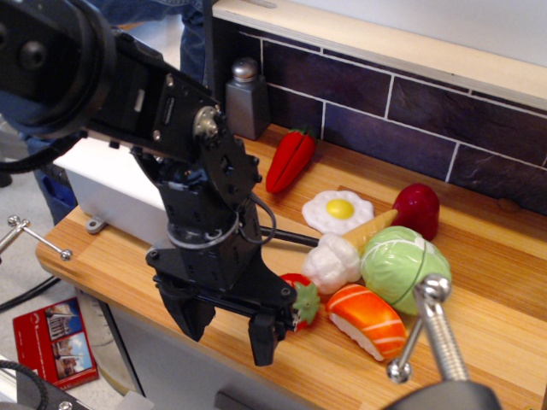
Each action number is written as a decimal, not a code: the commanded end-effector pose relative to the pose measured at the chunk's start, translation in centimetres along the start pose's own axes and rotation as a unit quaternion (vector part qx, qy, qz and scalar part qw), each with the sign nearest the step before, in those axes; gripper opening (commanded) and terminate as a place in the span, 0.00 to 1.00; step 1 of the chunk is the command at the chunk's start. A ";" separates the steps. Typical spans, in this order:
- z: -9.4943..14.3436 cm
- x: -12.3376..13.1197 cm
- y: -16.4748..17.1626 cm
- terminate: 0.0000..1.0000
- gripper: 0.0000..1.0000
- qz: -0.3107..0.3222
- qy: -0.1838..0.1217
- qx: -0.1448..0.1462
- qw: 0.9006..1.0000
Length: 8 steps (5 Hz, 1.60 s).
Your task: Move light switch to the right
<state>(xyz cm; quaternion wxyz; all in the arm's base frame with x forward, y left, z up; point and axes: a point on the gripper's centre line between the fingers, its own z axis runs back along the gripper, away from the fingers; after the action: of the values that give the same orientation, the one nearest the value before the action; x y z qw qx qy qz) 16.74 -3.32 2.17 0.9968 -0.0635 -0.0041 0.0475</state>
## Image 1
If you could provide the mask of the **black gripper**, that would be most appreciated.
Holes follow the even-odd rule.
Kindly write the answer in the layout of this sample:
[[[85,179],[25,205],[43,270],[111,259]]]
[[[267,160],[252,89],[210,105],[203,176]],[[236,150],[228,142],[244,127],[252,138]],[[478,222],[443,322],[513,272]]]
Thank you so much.
[[[286,331],[296,328],[296,291],[266,267],[256,196],[236,208],[219,200],[171,198],[165,203],[169,244],[146,255],[165,308],[199,342],[217,308],[246,316],[256,366],[270,366]]]

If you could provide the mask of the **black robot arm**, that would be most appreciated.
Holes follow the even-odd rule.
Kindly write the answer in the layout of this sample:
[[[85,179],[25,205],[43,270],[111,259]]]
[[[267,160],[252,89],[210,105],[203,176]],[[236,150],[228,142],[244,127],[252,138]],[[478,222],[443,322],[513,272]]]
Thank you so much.
[[[87,2],[4,1],[1,112],[58,148],[127,145],[168,217],[168,246],[146,256],[166,309],[193,340],[217,308],[246,316],[255,363],[273,362],[297,294],[262,260],[258,160],[204,86]]]

